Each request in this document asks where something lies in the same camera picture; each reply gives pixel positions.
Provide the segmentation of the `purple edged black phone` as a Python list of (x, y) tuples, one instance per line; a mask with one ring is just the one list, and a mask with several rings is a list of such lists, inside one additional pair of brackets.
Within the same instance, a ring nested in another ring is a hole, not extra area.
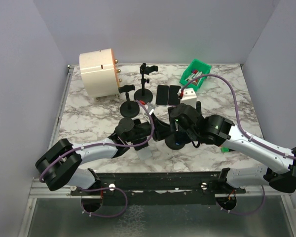
[(180, 86), (171, 85), (169, 86), (169, 94), (168, 94), (168, 106), (177, 106), (180, 103), (180, 98), (178, 92), (180, 90)]

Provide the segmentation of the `silver edged black phone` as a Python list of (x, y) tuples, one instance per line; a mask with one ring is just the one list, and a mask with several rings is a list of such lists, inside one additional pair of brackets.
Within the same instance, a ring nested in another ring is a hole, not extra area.
[(169, 86), (167, 85), (158, 85), (156, 93), (155, 103), (160, 106), (167, 106), (168, 104), (168, 95), (169, 95)]

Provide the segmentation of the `black phone stand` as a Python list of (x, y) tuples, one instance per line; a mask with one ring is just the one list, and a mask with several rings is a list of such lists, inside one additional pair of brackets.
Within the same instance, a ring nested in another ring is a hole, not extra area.
[(125, 93), (126, 97), (126, 101), (120, 106), (120, 113), (125, 118), (134, 118), (140, 111), (138, 103), (130, 100), (129, 92), (133, 90), (135, 90), (135, 86), (133, 84), (118, 88), (119, 93)]
[(149, 83), (149, 79), (145, 78), (145, 75), (150, 75), (150, 73), (158, 72), (158, 66), (152, 65), (148, 66), (146, 63), (143, 63), (140, 66), (140, 74), (141, 74), (141, 88), (138, 89), (134, 94), (134, 99), (139, 101), (144, 101), (145, 103), (149, 103), (153, 99), (152, 92), (145, 88), (145, 84)]

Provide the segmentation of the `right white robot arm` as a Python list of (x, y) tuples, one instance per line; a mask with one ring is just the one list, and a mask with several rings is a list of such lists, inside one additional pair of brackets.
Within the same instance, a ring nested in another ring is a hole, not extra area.
[(200, 108), (186, 104), (171, 107), (169, 121), (174, 131), (174, 146), (189, 142), (223, 146), (260, 162), (256, 167), (222, 169), (217, 180), (220, 192), (260, 185), (289, 194), (296, 190), (296, 147), (283, 148), (254, 135), (245, 135), (232, 121), (219, 115), (203, 117)]

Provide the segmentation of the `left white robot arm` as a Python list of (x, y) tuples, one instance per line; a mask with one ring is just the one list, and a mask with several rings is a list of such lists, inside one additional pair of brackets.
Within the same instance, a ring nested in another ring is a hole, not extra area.
[(154, 114), (147, 122), (123, 118), (113, 134), (102, 141), (74, 144), (68, 139), (59, 140), (36, 161), (35, 167), (40, 173), (40, 181), (50, 191), (71, 185), (81, 187), (87, 194), (93, 195), (99, 189), (99, 178), (89, 168), (80, 169), (80, 165), (99, 159), (117, 158), (131, 148), (135, 149), (139, 159), (147, 159), (152, 156), (149, 140), (162, 141), (171, 133), (170, 124)]

